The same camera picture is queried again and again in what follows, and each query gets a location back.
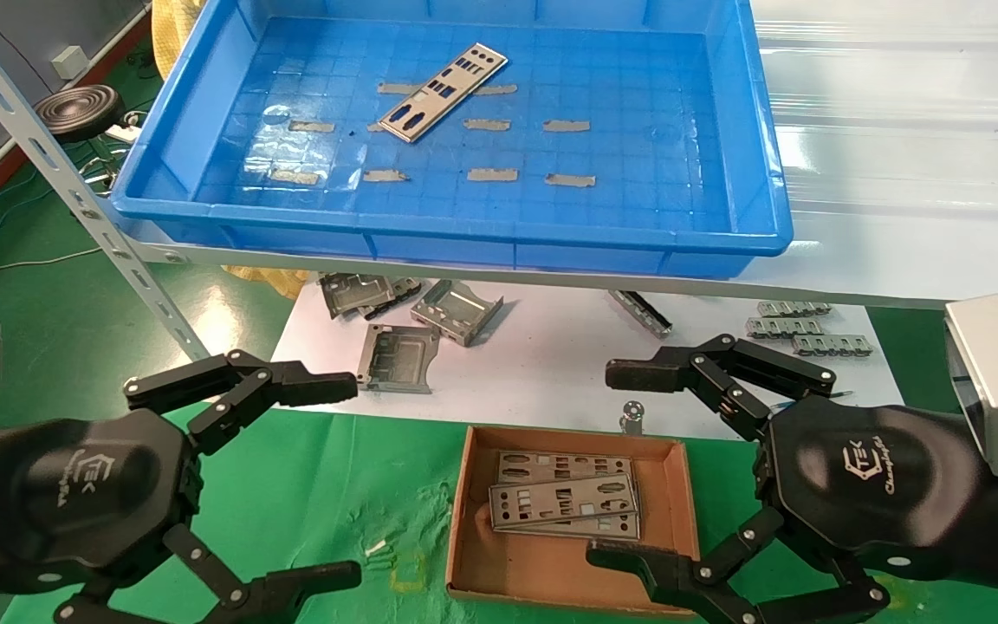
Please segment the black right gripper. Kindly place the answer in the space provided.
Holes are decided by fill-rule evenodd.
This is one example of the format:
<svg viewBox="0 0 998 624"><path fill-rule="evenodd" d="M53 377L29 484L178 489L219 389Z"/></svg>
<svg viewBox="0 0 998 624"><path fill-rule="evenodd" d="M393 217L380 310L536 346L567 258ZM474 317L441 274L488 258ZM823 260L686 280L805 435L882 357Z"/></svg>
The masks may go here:
<svg viewBox="0 0 998 624"><path fill-rule="evenodd" d="M708 623L864 623L884 611L890 593L848 556L824 561L834 588L754 604L729 584L784 525L797 548L900 556L938 548L975 500L985 461L958 415L820 398L832 395L836 380L828 368L732 335L697 347L665 345L646 361L607 362L607 387L690 391L745 441L765 439L771 495L787 520L763 507L700 560L592 540L587 563L635 575L653 603ZM749 384L800 402L772 418Z"/></svg>

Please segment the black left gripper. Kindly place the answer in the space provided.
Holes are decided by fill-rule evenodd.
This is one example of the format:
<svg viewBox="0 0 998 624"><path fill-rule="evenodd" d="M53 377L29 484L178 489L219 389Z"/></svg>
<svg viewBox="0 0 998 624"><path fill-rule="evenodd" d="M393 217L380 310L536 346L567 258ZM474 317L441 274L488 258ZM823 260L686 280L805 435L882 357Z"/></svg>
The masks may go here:
<svg viewBox="0 0 998 624"><path fill-rule="evenodd" d="M301 361L233 350L127 380L128 407L139 410L122 418L0 430L0 594L87 583L55 623L158 623L108 601L113 586L139 583L171 554L217 597L202 623L293 623L309 597L356 588L356 561L239 581L187 525L204 485L197 452L221 450L273 406L357 395L352 372L310 373ZM207 399L187 437L159 416Z"/></svg>

